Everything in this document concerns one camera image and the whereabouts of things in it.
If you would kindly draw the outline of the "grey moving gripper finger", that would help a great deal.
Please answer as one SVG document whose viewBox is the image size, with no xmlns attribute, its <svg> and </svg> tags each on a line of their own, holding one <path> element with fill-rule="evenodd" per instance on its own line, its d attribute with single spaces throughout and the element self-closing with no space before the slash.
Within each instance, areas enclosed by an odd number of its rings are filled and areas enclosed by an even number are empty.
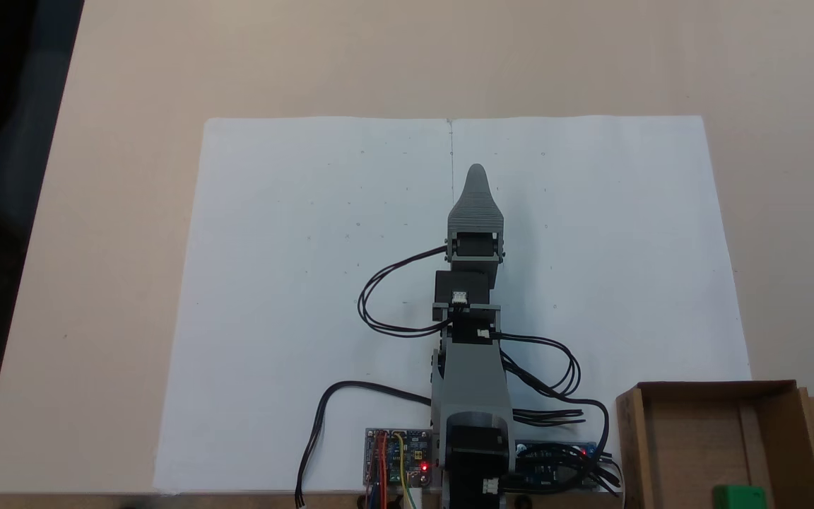
<svg viewBox="0 0 814 509">
<path fill-rule="evenodd" d="M 461 196 L 452 207 L 447 222 L 447 257 L 450 263 L 461 258 L 487 259 L 487 254 L 459 254 L 459 238 L 487 236 L 493 242 L 491 257 L 498 263 L 504 257 L 505 220 L 491 192 L 488 175 L 481 164 L 466 171 Z"/>
</svg>

